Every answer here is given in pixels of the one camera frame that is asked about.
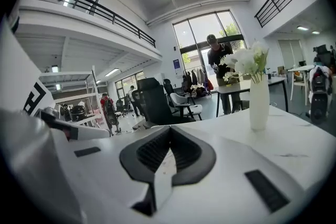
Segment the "white table surface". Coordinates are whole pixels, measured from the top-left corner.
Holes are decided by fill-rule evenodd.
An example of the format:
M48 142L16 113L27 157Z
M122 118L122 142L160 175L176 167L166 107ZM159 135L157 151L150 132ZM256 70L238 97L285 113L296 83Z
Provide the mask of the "white table surface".
M295 67L292 69L289 69L288 72L294 72L294 71L309 71L313 69L315 66L314 65L308 65L308 66L303 66L303 67Z
M334 164L336 137L270 106L264 131L249 126L249 109L210 120L179 124L251 146L292 176L304 190L326 177Z
M268 85L273 85L279 83L280 81L285 81L286 78L282 77L271 77L268 80ZM251 88L251 80L243 80L239 83L232 84L231 86L219 86L216 87L216 91L219 93L234 93L239 91L248 91Z

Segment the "blue sign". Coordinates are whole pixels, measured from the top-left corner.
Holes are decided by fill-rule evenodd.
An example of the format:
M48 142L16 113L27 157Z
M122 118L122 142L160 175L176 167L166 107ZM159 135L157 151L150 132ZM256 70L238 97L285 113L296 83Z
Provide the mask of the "blue sign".
M181 66L180 66L180 62L179 62L178 59L173 60L173 63L174 63L174 68L175 68L175 69L181 68Z

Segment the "fluorescent light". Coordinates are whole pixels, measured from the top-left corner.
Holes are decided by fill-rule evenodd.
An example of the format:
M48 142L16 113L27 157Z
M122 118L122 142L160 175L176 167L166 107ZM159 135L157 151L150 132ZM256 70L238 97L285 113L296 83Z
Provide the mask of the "fluorescent light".
M58 72L58 66L51 66L51 70L53 73L57 73Z
M105 77L108 77L109 75L113 74L114 72L118 71L119 68L114 68L110 73L106 74Z
M303 31L307 31L308 30L308 28L305 28L305 27L302 27L302 26L298 26L298 29L303 30Z

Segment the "cap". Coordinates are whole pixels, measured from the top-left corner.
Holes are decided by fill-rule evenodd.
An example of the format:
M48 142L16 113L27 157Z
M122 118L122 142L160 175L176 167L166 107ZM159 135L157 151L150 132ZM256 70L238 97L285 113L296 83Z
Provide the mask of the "cap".
M217 41L217 38L214 34L210 34L206 37L206 41L209 43L209 44L213 44L213 43L216 43Z

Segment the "tree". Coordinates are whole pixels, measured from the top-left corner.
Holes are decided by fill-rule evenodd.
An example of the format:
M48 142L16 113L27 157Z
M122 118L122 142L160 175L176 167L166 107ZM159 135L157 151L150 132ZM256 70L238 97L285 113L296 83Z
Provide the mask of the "tree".
M231 24L227 25L224 29L225 29L225 32L226 32L227 36L239 35L237 26L234 23L231 23ZM225 37L223 30L219 31L219 34L222 37ZM233 51L236 51L237 49L245 49L244 42L242 40L240 40L239 47L232 48L232 49L233 49Z
M182 54L182 61L184 63L189 63L191 62L191 59L188 57L188 53L185 53L185 54Z

